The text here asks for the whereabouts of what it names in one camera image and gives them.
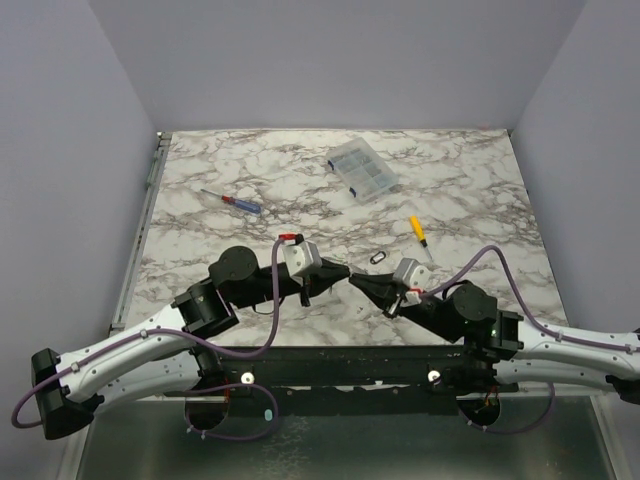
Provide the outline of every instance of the marble table top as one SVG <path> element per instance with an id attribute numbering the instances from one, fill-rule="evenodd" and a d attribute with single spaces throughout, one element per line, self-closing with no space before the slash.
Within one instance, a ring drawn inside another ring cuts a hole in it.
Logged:
<path id="1" fill-rule="evenodd" d="M 325 154 L 363 137 L 400 177 L 394 191 L 359 205 L 332 173 Z M 252 200 L 261 216 L 200 192 L 201 188 Z M 279 233 L 300 232 L 320 254 L 369 273 L 395 270 L 402 257 L 426 263 L 409 217 L 420 219 L 435 264 L 435 287 L 484 245 L 500 246 L 533 313 L 566 325 L 564 310 L 538 233 L 511 143 L 494 131 L 245 130 L 173 135 L 144 247 L 127 325 L 158 311 L 191 284 L 227 248 L 253 249 L 269 263 Z M 369 258 L 388 257 L 378 265 Z M 498 297 L 502 309 L 521 310 L 493 254 L 468 278 Z M 258 311 L 270 312 L 271 304 Z M 219 335 L 223 345 L 261 345 L 271 317 L 236 310 L 240 325 Z M 396 318 L 389 320 L 346 281 L 303 308 L 292 297 L 281 309 L 275 345 L 444 344 Z"/>

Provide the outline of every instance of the gray vein pattern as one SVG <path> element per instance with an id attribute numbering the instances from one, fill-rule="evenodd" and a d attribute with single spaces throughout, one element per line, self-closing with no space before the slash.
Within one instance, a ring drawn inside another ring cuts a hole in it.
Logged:
<path id="1" fill-rule="evenodd" d="M 355 202 L 325 161 L 362 136 L 400 177 L 388 195 Z M 263 207 L 248 214 L 200 192 L 207 188 Z M 300 232 L 321 255 L 369 273 L 395 270 L 402 257 L 426 263 L 409 217 L 417 215 L 435 264 L 428 287 L 449 279 L 484 245 L 500 246 L 524 298 L 545 322 L 567 325 L 518 165 L 505 131 L 252 130 L 173 136 L 153 211 L 129 326 L 158 311 L 234 245 L 267 265 L 279 233 Z M 378 265 L 369 258 L 388 257 Z M 520 311 L 493 254 L 468 278 Z M 269 312 L 271 304 L 258 305 Z M 271 317 L 236 311 L 241 324 L 216 337 L 223 345 L 260 345 Z M 408 320 L 389 320 L 346 281 L 302 308 L 289 298 L 275 345 L 443 344 Z"/>

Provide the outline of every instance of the purple cable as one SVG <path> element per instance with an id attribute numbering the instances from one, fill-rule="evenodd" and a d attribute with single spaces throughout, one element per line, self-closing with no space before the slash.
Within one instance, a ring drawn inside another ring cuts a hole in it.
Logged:
<path id="1" fill-rule="evenodd" d="M 459 281 L 462 277 L 464 277 L 469 270 L 471 270 L 471 268 L 478 263 L 478 260 L 480 260 L 487 252 L 489 252 L 490 250 L 494 251 L 498 257 L 500 258 L 500 263 L 502 263 L 502 269 L 504 270 L 504 274 L 507 277 L 507 281 L 509 282 L 509 286 L 511 287 L 511 290 L 513 291 L 513 294 L 515 295 L 516 299 L 518 300 L 518 304 L 520 305 L 520 308 L 522 308 L 522 311 L 524 312 L 525 316 L 527 317 L 527 319 L 531 322 L 531 324 L 536 327 L 538 330 L 540 330 L 541 332 L 546 333 L 547 335 L 551 336 L 552 338 L 559 338 L 560 334 L 558 332 L 555 332 L 553 330 L 548 329 L 547 327 L 545 327 L 544 325 L 542 325 L 540 322 L 538 322 L 538 320 L 535 319 L 535 317 L 533 316 L 533 313 L 531 313 L 531 310 L 529 310 L 529 307 L 527 307 L 527 304 L 524 302 L 524 299 L 522 298 L 522 295 L 520 294 L 520 290 L 518 289 L 518 286 L 516 285 L 516 281 L 513 278 L 513 275 L 511 274 L 511 270 L 509 269 L 509 265 L 507 264 L 507 259 L 504 256 L 504 253 L 502 253 L 502 250 L 500 250 L 500 248 L 498 248 L 495 245 L 487 245 L 486 247 L 482 248 L 478 253 L 476 253 L 474 255 L 474 257 L 469 260 L 469 263 L 467 263 L 462 270 L 460 270 L 457 274 L 455 274 L 449 281 L 445 282 L 444 284 L 440 285 L 439 287 L 431 290 L 430 292 L 425 292 L 423 293 L 421 296 L 422 297 L 431 297 L 437 293 L 442 292 L 443 290 L 452 287 L 457 281 Z M 613 345 L 610 343 L 604 343 L 604 342 L 596 342 L 593 340 L 586 340 L 583 338 L 577 338 L 577 337 L 572 337 L 569 335 L 563 335 L 562 336 L 562 340 L 563 341 L 567 341 L 567 342 L 571 342 L 571 343 L 577 343 L 579 345 L 586 345 L 588 347 L 597 347 L 597 348 L 604 348 L 607 350 L 614 350 L 616 352 L 626 352 L 627 351 L 627 347 L 622 346 L 622 345 Z"/>
<path id="2" fill-rule="evenodd" d="M 280 298 L 280 285 L 278 283 L 278 248 L 280 247 L 280 245 L 282 245 L 284 243 L 284 240 L 281 238 L 278 238 L 276 240 L 276 242 L 273 244 L 273 249 L 271 251 L 271 282 L 273 284 L 273 298 L 274 298 L 274 302 L 273 302 L 273 324 L 271 326 L 271 332 L 269 333 L 269 337 L 267 338 L 267 342 L 260 348 L 257 348 L 256 350 L 253 350 L 251 352 L 236 352 L 234 350 L 229 350 L 227 348 L 223 348 L 223 347 L 219 347 L 217 345 L 214 345 L 212 343 L 207 342 L 206 340 L 203 340 L 199 337 L 196 337 L 195 335 L 191 335 L 190 333 L 186 333 L 183 332 L 181 330 L 173 330 L 173 329 L 169 329 L 169 328 L 156 328 L 153 330 L 148 330 L 147 333 L 149 335 L 159 335 L 159 334 L 165 334 L 165 335 L 175 335 L 178 337 L 183 337 L 186 338 L 187 340 L 190 340 L 194 343 L 197 343 L 199 345 L 202 345 L 203 347 L 207 347 L 215 352 L 218 353 L 222 353 L 224 355 L 228 355 L 230 357 L 236 357 L 236 358 L 253 358 L 253 357 L 257 357 L 259 355 L 261 355 L 262 353 L 264 353 L 266 350 L 269 349 L 269 347 L 271 346 L 271 344 L 273 343 L 275 337 L 276 337 L 276 333 L 278 332 L 278 321 L 280 319 L 280 305 L 277 300 Z M 116 349 L 119 348 L 123 345 L 126 345 L 129 342 L 132 342 L 134 340 L 137 340 L 138 338 L 140 338 L 142 335 L 140 333 L 136 333 L 131 335 L 130 337 L 125 337 L 121 340 L 118 340 L 117 342 L 108 345 L 106 347 L 104 347 L 101 350 L 96 351 L 95 353 L 92 353 L 91 355 L 89 355 L 88 357 L 78 361 L 78 367 L 83 367 L 85 365 L 87 365 L 88 363 L 94 361 L 96 358 L 101 357 L 102 355 Z M 51 377 L 47 378 L 46 380 L 43 380 L 42 382 L 38 383 L 37 385 L 35 385 L 33 388 L 31 388 L 27 393 L 25 393 L 22 398 L 20 398 L 20 400 L 18 400 L 18 403 L 16 404 L 15 408 L 13 409 L 13 412 L 11 412 L 11 425 L 13 425 L 15 428 L 34 428 L 37 427 L 39 425 L 42 425 L 42 420 L 39 420 L 37 422 L 30 422 L 30 423 L 21 423 L 18 420 L 18 415 L 20 414 L 20 410 L 22 410 L 22 407 L 24 406 L 25 403 L 27 403 L 27 401 L 33 397 L 36 393 L 38 393 L 40 390 L 42 390 L 44 387 L 46 387 L 47 385 L 55 382 L 56 380 L 61 379 L 62 377 L 69 375 L 73 370 L 71 369 L 71 367 L 67 367 L 64 370 L 59 371 L 58 373 L 56 373 L 55 375 L 52 375 Z"/>
<path id="3" fill-rule="evenodd" d="M 227 390 L 229 388 L 244 388 L 244 387 L 249 387 L 249 388 L 255 388 L 257 390 L 260 390 L 262 393 L 264 393 L 267 397 L 269 397 L 269 400 L 271 400 L 271 403 L 273 404 L 273 419 L 271 419 L 271 425 L 269 425 L 268 428 L 266 428 L 265 430 L 263 430 L 260 433 L 255 433 L 252 435 L 246 435 L 244 437 L 236 437 L 233 435 L 223 435 L 221 433 L 211 433 L 207 430 L 198 430 L 197 428 L 195 428 L 192 424 L 191 424 L 191 419 L 189 418 L 189 414 L 187 413 L 185 416 L 185 421 L 187 422 L 187 425 L 189 426 L 189 430 L 187 430 L 187 433 L 189 433 L 190 431 L 196 432 L 200 435 L 205 435 L 207 437 L 210 438 L 217 438 L 219 440 L 229 440 L 232 442 L 250 442 L 253 440 L 258 440 L 260 438 L 266 437 L 267 435 L 270 435 L 271 433 L 273 433 L 277 428 L 277 420 L 278 420 L 278 402 L 276 401 L 276 398 L 273 396 L 273 394 L 267 390 L 266 388 L 264 388 L 262 385 L 256 385 L 254 383 L 230 383 L 229 385 L 222 385 L 220 387 L 212 387 L 212 388 L 206 388 L 204 390 L 189 390 L 185 393 L 187 394 L 198 394 L 198 395 L 202 395 L 203 393 L 214 393 L 214 392 L 220 392 L 222 390 Z"/>
<path id="4" fill-rule="evenodd" d="M 556 404 L 556 389 L 553 386 L 553 383 L 549 383 L 548 385 L 549 385 L 549 403 L 547 404 L 547 408 L 545 409 L 544 412 L 542 412 L 542 415 L 540 415 L 536 421 L 530 423 L 526 427 L 516 428 L 515 430 L 492 430 L 489 427 L 482 427 L 477 423 L 473 423 L 471 420 L 469 420 L 469 417 L 467 417 L 462 410 L 459 410 L 459 412 L 460 412 L 460 415 L 462 415 L 462 418 L 467 420 L 467 425 L 469 425 L 472 428 L 475 428 L 476 430 L 480 430 L 483 433 L 491 433 L 493 435 L 517 435 L 519 433 L 530 432 L 531 430 L 534 430 L 538 428 L 540 425 L 542 425 L 549 418 L 549 416 L 551 415 L 551 412 L 553 412 L 553 407 Z"/>

